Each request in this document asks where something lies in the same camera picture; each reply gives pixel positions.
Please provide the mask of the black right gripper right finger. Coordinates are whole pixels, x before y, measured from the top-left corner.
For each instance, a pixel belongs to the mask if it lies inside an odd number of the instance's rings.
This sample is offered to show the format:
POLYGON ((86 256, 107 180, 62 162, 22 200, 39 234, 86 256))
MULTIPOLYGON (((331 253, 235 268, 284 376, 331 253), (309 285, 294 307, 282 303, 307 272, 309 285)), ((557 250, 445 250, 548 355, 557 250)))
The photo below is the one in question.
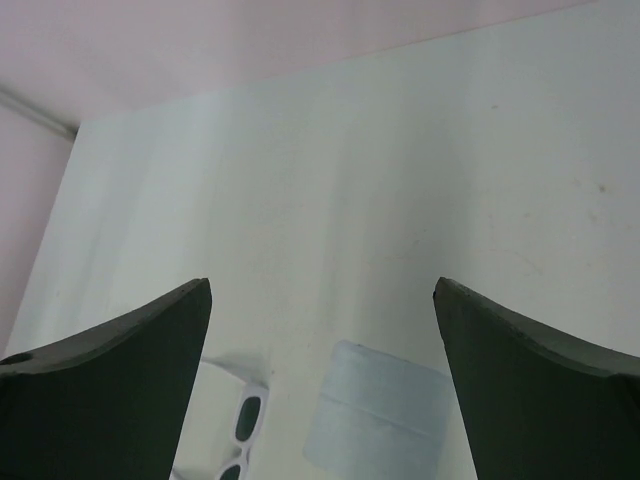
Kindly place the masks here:
POLYGON ((433 302, 478 478, 638 478, 637 357, 451 279, 433 302))

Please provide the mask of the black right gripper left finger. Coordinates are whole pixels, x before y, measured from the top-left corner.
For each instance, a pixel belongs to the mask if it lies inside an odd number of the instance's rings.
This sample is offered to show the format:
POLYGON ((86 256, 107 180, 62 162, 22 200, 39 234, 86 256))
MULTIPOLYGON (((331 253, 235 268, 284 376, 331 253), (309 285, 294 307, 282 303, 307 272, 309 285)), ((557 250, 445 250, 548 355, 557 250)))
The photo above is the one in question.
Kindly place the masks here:
POLYGON ((4 479, 167 479, 211 313, 208 279, 1 362, 4 479))

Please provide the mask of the white sunglasses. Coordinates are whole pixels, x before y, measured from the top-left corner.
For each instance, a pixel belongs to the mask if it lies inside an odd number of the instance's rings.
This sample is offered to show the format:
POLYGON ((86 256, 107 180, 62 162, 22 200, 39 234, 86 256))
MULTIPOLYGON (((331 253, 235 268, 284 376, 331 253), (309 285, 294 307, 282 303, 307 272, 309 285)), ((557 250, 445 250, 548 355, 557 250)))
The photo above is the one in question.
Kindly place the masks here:
POLYGON ((269 399, 248 369, 202 357, 172 479, 245 479, 269 399))

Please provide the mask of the light blue cleaning cloth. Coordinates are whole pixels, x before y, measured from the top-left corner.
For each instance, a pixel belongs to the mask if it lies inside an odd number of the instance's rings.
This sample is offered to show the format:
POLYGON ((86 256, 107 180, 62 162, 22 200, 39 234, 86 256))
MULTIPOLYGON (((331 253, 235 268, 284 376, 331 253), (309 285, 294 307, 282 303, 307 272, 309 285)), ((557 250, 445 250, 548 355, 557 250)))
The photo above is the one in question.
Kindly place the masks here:
POLYGON ((453 394, 437 370, 341 340, 303 455, 340 479, 434 479, 453 394))

